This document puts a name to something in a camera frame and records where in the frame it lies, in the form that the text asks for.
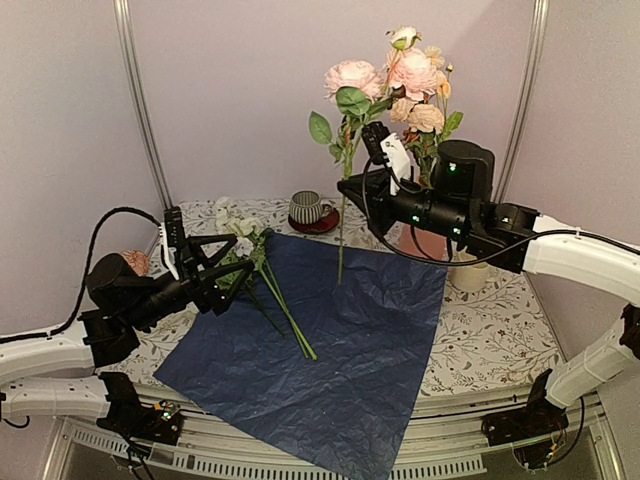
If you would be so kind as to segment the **peach rose cluster stem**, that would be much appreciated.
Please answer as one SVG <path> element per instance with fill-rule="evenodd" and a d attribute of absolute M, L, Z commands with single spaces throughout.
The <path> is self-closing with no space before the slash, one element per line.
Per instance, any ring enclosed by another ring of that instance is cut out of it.
<path fill-rule="evenodd" d="M 419 169 L 419 182 L 430 188 L 437 147 L 449 139 L 464 114 L 449 109 L 453 65 L 436 46 L 421 49 L 421 34 L 412 26 L 389 31 L 386 86 L 393 98 L 390 119 L 402 124 L 402 143 Z"/>

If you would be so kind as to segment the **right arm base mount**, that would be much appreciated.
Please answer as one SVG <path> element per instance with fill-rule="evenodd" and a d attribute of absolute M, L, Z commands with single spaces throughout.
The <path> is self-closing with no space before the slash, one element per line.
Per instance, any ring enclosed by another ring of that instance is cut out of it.
<path fill-rule="evenodd" d="M 543 437 L 537 443 L 516 447 L 512 453 L 525 470 L 546 468 L 566 441 L 569 425 L 564 411 L 559 414 L 521 407 L 482 418 L 481 432 L 490 446 L 514 444 Z"/>

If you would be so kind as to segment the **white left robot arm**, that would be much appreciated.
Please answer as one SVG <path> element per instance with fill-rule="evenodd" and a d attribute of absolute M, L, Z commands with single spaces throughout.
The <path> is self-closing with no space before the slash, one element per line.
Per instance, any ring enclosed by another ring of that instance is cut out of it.
<path fill-rule="evenodd" d="M 139 333 L 190 303 L 202 313 L 226 312 L 254 270 L 249 259 L 225 262 L 236 243 L 232 234 L 182 239 L 174 266 L 158 278 L 138 275 L 121 254 L 103 257 L 84 283 L 95 309 L 50 333 L 2 339 L 1 382 L 119 363 L 139 347 Z"/>

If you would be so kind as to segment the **artificial flower bouquet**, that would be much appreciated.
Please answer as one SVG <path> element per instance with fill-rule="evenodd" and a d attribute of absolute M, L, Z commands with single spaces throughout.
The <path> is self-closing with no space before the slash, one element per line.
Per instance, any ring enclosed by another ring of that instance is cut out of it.
<path fill-rule="evenodd" d="M 232 263 L 241 260 L 250 260 L 252 262 L 253 270 L 243 287 L 243 293 L 248 296 L 251 304 L 271 326 L 281 336 L 285 337 L 285 330 L 277 324 L 265 309 L 263 302 L 258 298 L 255 283 L 257 280 L 262 281 L 288 321 L 302 355 L 306 359 L 317 361 L 318 355 L 287 306 L 275 273 L 267 258 L 266 243 L 272 233 L 271 229 L 258 217 L 240 212 L 229 197 L 221 197 L 216 200 L 214 210 L 216 232 L 218 234 L 233 234 L 237 239 L 236 245 L 224 256 L 223 265 L 230 266 Z"/>

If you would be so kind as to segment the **pink rose stem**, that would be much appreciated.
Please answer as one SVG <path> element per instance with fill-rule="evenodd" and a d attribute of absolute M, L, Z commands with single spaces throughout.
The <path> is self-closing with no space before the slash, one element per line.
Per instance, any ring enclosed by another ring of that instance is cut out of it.
<path fill-rule="evenodd" d="M 334 163 L 341 168 L 340 180 L 354 176 L 354 158 L 362 142 L 365 125 L 380 118 L 391 108 L 387 84 L 379 70 L 363 60 L 343 61 L 332 66 L 324 76 L 326 97 L 335 103 L 341 120 L 333 128 L 323 115 L 313 111 L 308 129 L 312 139 L 328 147 Z M 341 194 L 337 283 L 343 283 L 345 267 L 344 222 L 348 200 Z"/>

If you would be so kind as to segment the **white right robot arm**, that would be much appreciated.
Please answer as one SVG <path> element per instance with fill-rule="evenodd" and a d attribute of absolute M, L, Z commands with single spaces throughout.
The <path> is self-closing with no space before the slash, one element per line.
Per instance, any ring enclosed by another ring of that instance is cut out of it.
<path fill-rule="evenodd" d="M 562 428 L 567 409 L 627 368 L 639 364 L 639 250 L 551 216 L 491 198 L 493 154 L 468 141 L 437 149 L 432 185 L 411 180 L 404 146 L 371 139 L 362 173 L 338 184 L 384 240 L 396 223 L 443 237 L 461 253 L 447 266 L 479 264 L 524 273 L 544 295 L 562 333 L 575 334 L 573 356 L 534 381 L 523 407 L 484 419 L 487 433 L 521 430 L 537 436 Z"/>

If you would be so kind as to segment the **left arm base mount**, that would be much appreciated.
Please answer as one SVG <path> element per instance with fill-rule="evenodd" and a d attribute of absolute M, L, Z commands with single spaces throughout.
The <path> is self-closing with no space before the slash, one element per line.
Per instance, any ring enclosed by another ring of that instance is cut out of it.
<path fill-rule="evenodd" d="M 183 423 L 184 417 L 175 403 L 161 400 L 149 406 L 138 398 L 112 400 L 107 415 L 96 420 L 99 428 L 117 433 L 124 439 L 170 446 L 178 444 Z"/>

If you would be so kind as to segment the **blue wrapping paper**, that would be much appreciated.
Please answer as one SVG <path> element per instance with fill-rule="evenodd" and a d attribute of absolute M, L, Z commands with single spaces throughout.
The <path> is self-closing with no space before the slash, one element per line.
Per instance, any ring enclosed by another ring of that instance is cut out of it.
<path fill-rule="evenodd" d="M 306 359 L 266 285 L 256 288 L 281 336 L 249 300 L 199 315 L 155 371 L 162 384 L 251 436 L 286 408 L 346 404 L 411 418 L 438 325 L 446 272 L 391 253 L 282 234 L 268 260 L 294 319 L 318 355 Z"/>

